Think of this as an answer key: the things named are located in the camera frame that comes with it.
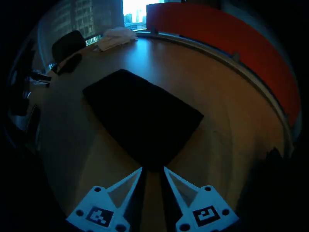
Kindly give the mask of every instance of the red partition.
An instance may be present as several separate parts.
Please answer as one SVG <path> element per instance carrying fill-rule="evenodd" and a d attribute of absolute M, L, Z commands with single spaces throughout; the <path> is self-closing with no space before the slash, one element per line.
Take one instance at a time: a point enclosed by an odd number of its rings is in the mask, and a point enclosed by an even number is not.
<path fill-rule="evenodd" d="M 293 126 L 301 104 L 296 82 L 277 50 L 251 26 L 206 5 L 147 5 L 147 29 L 180 34 L 217 47 L 253 70 L 271 89 Z"/>

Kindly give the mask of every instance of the wooden table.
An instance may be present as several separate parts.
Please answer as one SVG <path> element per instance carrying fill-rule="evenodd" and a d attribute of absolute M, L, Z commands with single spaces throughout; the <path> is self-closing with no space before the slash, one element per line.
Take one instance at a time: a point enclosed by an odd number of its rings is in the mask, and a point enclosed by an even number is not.
<path fill-rule="evenodd" d="M 67 215 L 92 186 L 109 187 L 139 167 L 106 132 L 82 94 L 120 68 L 204 115 L 168 168 L 198 187 L 213 185 L 233 209 L 254 161 L 273 147 L 284 151 L 283 127 L 273 108 L 249 82 L 211 57 L 145 38 L 105 52 L 87 47 L 82 53 L 73 73 L 53 77 L 42 108 L 41 156 Z M 164 230 L 159 177 L 148 173 L 141 231 Z"/>

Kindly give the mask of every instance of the white towel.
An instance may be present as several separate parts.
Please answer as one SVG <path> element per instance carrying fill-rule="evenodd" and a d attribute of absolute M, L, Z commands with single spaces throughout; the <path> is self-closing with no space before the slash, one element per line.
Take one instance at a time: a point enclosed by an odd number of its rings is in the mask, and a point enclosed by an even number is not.
<path fill-rule="evenodd" d="M 98 41 L 98 46 L 102 51 L 105 51 L 136 39 L 137 36 L 134 31 L 124 27 L 116 27 L 114 29 L 108 29 L 104 33 L 104 37 Z"/>

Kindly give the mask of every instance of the glass window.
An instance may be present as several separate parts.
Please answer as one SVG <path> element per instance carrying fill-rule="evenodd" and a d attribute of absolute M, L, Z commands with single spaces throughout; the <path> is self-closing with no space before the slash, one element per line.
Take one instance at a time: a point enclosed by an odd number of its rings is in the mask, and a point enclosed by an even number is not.
<path fill-rule="evenodd" d="M 131 30 L 146 29 L 146 5 L 161 3 L 162 0 L 123 0 L 124 26 Z"/>

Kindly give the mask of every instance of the black cushion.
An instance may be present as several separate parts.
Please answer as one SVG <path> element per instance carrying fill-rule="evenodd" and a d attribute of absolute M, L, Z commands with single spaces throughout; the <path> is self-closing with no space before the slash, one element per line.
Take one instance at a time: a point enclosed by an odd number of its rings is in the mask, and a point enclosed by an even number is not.
<path fill-rule="evenodd" d="M 203 118 L 196 109 L 127 70 L 110 74 L 83 93 L 107 131 L 151 171 L 175 157 Z"/>
<path fill-rule="evenodd" d="M 57 40 L 51 52 L 56 63 L 60 63 L 65 58 L 72 55 L 86 46 L 86 42 L 79 31 L 72 31 Z"/>

